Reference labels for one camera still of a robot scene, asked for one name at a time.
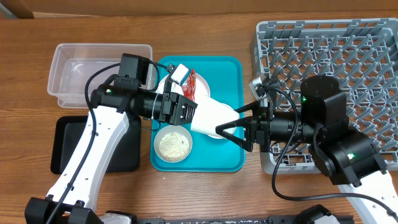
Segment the pile of rice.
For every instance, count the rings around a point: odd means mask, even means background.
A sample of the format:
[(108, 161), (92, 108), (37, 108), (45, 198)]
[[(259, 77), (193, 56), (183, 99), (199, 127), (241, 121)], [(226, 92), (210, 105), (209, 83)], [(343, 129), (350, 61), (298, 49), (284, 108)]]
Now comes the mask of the pile of rice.
[(189, 141), (180, 133), (168, 133), (159, 143), (159, 152), (166, 161), (180, 161), (190, 152)]

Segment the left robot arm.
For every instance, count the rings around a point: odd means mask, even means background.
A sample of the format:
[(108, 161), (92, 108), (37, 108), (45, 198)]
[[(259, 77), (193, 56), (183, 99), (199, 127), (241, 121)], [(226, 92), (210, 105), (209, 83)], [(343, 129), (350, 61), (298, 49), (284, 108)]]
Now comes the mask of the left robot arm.
[(84, 91), (89, 109), (85, 129), (56, 183), (45, 198), (32, 197), (25, 208), (27, 223), (136, 223), (130, 213), (95, 213), (103, 177), (114, 151), (127, 133), (130, 118), (142, 116), (159, 123), (182, 125), (192, 122), (197, 104), (171, 90), (182, 85), (190, 69), (168, 65), (162, 93), (143, 89), (150, 65), (161, 65), (132, 54), (123, 54), (115, 66), (117, 74), (107, 78), (93, 92)]

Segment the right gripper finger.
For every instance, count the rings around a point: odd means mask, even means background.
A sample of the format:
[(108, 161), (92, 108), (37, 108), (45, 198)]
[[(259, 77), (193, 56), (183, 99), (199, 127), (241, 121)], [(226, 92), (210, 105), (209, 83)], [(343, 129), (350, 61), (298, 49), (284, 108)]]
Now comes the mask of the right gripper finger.
[[(221, 137), (235, 143), (241, 149), (244, 149), (247, 152), (253, 151), (253, 142), (252, 142), (252, 116), (237, 119), (234, 121), (230, 121), (225, 124), (218, 125), (215, 128), (216, 134)], [(238, 128), (243, 129), (243, 138), (239, 138), (234, 134), (230, 133), (230, 129), (237, 130)]]
[(235, 109), (235, 112), (243, 113), (246, 111), (252, 111), (254, 113), (258, 110), (259, 105), (260, 105), (260, 101), (253, 101), (252, 103), (246, 104), (240, 108)]

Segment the small white cup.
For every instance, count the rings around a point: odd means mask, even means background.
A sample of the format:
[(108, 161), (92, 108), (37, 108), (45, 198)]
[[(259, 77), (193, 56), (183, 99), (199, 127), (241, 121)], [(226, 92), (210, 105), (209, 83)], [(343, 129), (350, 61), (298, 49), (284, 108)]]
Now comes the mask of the small white cup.
[(230, 106), (209, 96), (199, 95), (195, 98), (195, 103), (198, 106), (191, 122), (191, 131), (206, 134), (212, 138), (223, 139), (216, 133), (216, 127), (240, 118), (239, 113)]

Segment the large white plate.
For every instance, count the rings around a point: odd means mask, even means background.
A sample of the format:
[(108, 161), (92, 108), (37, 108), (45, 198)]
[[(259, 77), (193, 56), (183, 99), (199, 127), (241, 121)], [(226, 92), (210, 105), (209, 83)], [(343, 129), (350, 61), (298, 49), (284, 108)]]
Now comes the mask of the large white plate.
[[(165, 85), (165, 80), (167, 79), (167, 76), (163, 77), (161, 79), (158, 89), (155, 91), (156, 93), (163, 94), (164, 90), (164, 85)], [(172, 84), (172, 92), (176, 92), (178, 94), (183, 94), (183, 90), (181, 86), (178, 86), (176, 83)], [(210, 87), (208, 86), (206, 80), (199, 74), (196, 74), (196, 87), (195, 87), (195, 93), (194, 93), (194, 98), (198, 96), (210, 96)]]

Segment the pink white bowl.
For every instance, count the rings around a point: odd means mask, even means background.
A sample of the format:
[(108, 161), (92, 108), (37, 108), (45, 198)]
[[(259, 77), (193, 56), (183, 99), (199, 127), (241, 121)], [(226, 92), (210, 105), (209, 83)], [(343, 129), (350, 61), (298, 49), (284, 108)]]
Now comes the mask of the pink white bowl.
[[(225, 107), (231, 109), (231, 110), (234, 110), (230, 105), (227, 105), (226, 103), (221, 103), (221, 104), (224, 105)], [(223, 136), (214, 136), (214, 135), (210, 135), (210, 134), (207, 134), (207, 136), (209, 136), (209, 137), (211, 137), (213, 139), (225, 139)]]

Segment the grey bowl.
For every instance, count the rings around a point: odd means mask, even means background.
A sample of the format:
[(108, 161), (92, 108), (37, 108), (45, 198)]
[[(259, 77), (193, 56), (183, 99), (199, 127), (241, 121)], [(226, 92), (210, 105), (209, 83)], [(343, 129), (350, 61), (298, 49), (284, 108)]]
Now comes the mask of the grey bowl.
[(189, 145), (190, 145), (190, 152), (191, 152), (192, 147), (193, 147), (193, 139), (192, 139), (192, 137), (191, 137), (191, 134), (190, 134), (184, 127), (182, 127), (182, 126), (173, 126), (173, 125), (165, 126), (164, 128), (160, 129), (160, 130), (158, 131), (158, 133), (155, 135), (154, 143), (153, 143), (155, 153), (156, 153), (163, 161), (165, 161), (165, 162), (171, 162), (171, 161), (166, 161), (166, 160), (160, 155), (160, 152), (159, 152), (159, 143), (160, 143), (161, 139), (162, 139), (166, 134), (171, 133), (171, 132), (180, 133), (180, 134), (184, 135), (184, 136), (188, 139)]

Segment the red ketchup packet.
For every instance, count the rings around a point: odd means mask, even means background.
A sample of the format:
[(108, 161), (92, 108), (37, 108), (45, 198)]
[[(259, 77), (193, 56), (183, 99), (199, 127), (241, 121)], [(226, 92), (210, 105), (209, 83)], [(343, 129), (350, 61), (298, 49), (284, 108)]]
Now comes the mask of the red ketchup packet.
[(191, 101), (195, 101), (196, 90), (196, 72), (194, 69), (190, 71), (189, 76), (182, 85), (183, 95)]

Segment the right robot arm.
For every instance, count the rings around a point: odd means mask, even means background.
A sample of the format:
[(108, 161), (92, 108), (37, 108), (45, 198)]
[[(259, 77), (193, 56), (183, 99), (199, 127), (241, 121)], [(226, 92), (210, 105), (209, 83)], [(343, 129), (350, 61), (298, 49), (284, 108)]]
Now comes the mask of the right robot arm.
[(305, 79), (301, 104), (290, 112), (276, 109), (277, 96), (284, 94), (278, 79), (254, 85), (254, 92), (258, 100), (238, 109), (252, 115), (218, 125), (218, 135), (246, 151), (255, 144), (269, 152), (272, 142), (307, 143), (317, 169), (339, 189), (315, 200), (347, 198), (364, 223), (397, 221), (397, 193), (386, 162), (370, 138), (349, 125), (346, 96), (336, 78)]

